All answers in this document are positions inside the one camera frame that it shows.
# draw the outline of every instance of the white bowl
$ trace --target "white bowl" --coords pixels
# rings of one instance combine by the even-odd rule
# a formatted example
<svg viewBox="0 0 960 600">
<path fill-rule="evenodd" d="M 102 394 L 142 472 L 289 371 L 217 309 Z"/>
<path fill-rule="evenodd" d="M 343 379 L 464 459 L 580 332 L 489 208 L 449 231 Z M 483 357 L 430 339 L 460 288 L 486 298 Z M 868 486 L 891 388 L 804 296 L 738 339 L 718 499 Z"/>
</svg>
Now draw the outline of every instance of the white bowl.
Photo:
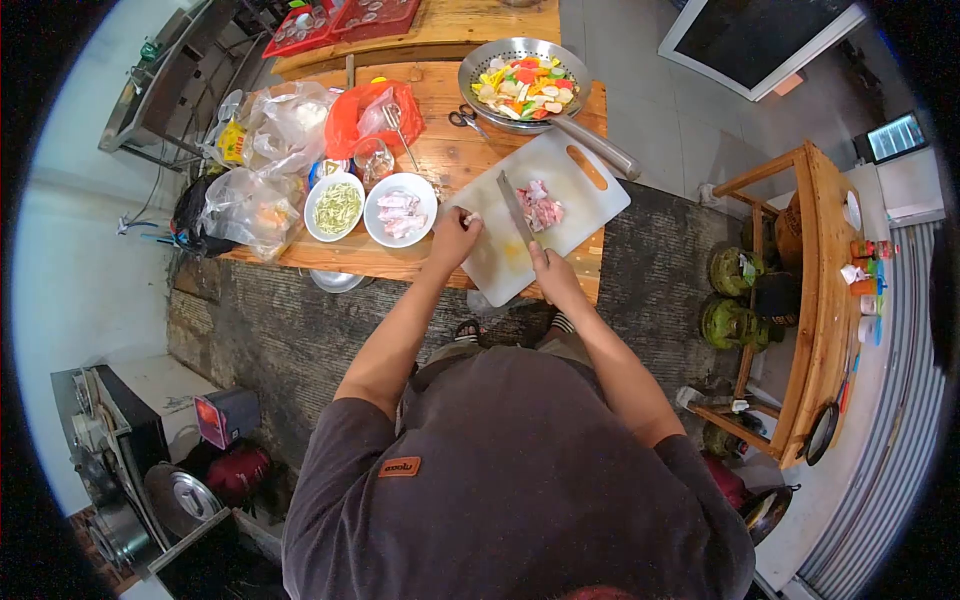
<svg viewBox="0 0 960 600">
<path fill-rule="evenodd" d="M 353 223 L 350 224 L 350 227 L 346 228 L 340 233 L 323 233 L 317 228 L 317 221 L 314 219 L 313 214 L 317 209 L 317 202 L 320 200 L 324 190 L 334 183 L 349 183 L 353 185 L 353 187 L 357 190 L 357 193 L 360 194 L 360 210 L 357 212 L 357 216 L 355 219 L 353 219 Z M 310 235 L 314 236 L 321 242 L 336 242 L 339 239 L 347 237 L 347 234 L 353 231 L 353 228 L 357 226 L 357 223 L 360 223 L 360 215 L 363 214 L 364 210 L 364 199 L 365 194 L 363 183 L 361 183 L 358 178 L 350 173 L 337 171 L 333 175 L 327 175 L 326 177 L 321 178 L 319 181 L 317 181 L 317 184 L 313 186 L 313 189 L 310 190 L 310 195 L 306 197 L 306 205 L 303 207 L 303 221 L 306 223 L 306 230 L 310 232 Z"/>
<path fill-rule="evenodd" d="M 426 224 L 423 228 L 411 231 L 406 237 L 401 238 L 387 235 L 387 224 L 376 218 L 380 213 L 380 207 L 376 205 L 377 199 L 395 191 L 406 192 L 420 198 L 420 203 L 417 205 L 417 214 L 426 215 Z M 423 239 L 436 220 L 437 194 L 433 191 L 433 186 L 430 185 L 429 181 L 415 173 L 394 173 L 384 178 L 370 190 L 370 195 L 367 196 L 367 205 L 363 211 L 363 224 L 367 227 L 367 233 L 378 244 L 387 248 L 413 246 Z"/>
<path fill-rule="evenodd" d="M 847 192 L 847 200 L 843 203 L 843 218 L 852 228 L 860 231 L 863 222 L 860 217 L 860 204 L 856 201 L 856 195 L 852 190 Z"/>
</svg>

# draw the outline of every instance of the cutting board handle hole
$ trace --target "cutting board handle hole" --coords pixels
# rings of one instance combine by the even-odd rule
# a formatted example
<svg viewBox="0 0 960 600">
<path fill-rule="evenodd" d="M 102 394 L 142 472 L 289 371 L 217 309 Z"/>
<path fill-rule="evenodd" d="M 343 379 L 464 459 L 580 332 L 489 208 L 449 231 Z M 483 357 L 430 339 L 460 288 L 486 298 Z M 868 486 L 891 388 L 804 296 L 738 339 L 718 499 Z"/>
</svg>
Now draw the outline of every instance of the cutting board handle hole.
<svg viewBox="0 0 960 600">
<path fill-rule="evenodd" d="M 593 182 L 593 185 L 597 186 L 597 189 L 601 192 L 606 190 L 610 185 L 607 183 L 607 180 L 604 179 L 600 172 L 594 168 L 594 166 L 587 160 L 587 157 L 584 156 L 584 153 L 580 152 L 580 149 L 574 145 L 569 145 L 566 147 L 566 155 L 570 158 L 573 158 L 573 161 L 577 163 L 577 166 L 587 175 L 588 179 Z"/>
</svg>

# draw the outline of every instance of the sliced vegetables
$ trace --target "sliced vegetables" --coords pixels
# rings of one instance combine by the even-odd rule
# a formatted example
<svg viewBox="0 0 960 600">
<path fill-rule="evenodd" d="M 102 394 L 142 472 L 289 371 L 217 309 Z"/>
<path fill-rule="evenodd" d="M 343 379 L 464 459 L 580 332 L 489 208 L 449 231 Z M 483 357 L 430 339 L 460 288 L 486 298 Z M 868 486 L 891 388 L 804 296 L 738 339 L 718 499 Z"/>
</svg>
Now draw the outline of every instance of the sliced vegetables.
<svg viewBox="0 0 960 600">
<path fill-rule="evenodd" d="M 334 183 L 317 201 L 313 218 L 327 235 L 343 233 L 360 213 L 360 194 L 350 183 Z"/>
<path fill-rule="evenodd" d="M 511 119 L 542 119 L 563 112 L 580 89 L 559 64 L 556 57 L 496 57 L 471 88 L 480 102 Z"/>
</svg>

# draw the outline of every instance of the knife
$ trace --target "knife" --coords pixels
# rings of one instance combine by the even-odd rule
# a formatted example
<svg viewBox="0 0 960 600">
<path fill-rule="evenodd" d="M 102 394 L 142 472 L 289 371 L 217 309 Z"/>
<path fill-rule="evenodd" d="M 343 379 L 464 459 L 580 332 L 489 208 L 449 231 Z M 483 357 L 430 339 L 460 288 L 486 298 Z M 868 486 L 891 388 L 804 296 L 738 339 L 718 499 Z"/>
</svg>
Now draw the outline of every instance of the knife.
<svg viewBox="0 0 960 600">
<path fill-rule="evenodd" d="M 510 210 L 510 217 L 514 220 L 514 227 L 519 231 L 523 238 L 523 244 L 529 249 L 530 242 L 534 241 L 534 234 L 527 225 L 527 220 L 523 217 L 523 207 L 520 201 L 516 199 L 516 190 L 507 181 L 506 171 L 500 171 L 496 178 L 496 184 L 500 186 L 500 192 L 503 194 L 503 202 L 507 203 L 507 209 Z"/>
</svg>

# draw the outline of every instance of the floor mat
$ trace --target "floor mat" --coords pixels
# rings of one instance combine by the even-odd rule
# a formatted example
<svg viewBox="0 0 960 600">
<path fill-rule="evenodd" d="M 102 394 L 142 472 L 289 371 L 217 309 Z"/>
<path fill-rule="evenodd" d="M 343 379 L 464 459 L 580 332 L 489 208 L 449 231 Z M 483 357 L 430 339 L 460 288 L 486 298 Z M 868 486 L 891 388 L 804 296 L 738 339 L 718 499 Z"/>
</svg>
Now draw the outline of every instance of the floor mat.
<svg viewBox="0 0 960 600">
<path fill-rule="evenodd" d="M 632 203 L 607 225 L 598 312 L 667 397 L 690 382 L 734 378 L 738 353 L 707 346 L 697 322 L 711 291 L 710 253 L 738 240 L 742 224 L 650 187 L 623 185 Z M 255 390 L 263 418 L 256 440 L 299 469 L 314 422 L 350 360 L 407 287 L 379 279 L 331 295 L 306 271 L 189 258 L 174 276 L 169 349 L 219 386 Z M 553 312 L 537 302 L 479 321 L 489 343 L 530 347 Z M 444 290 L 418 360 L 452 339 L 470 316 L 466 292 Z"/>
</svg>

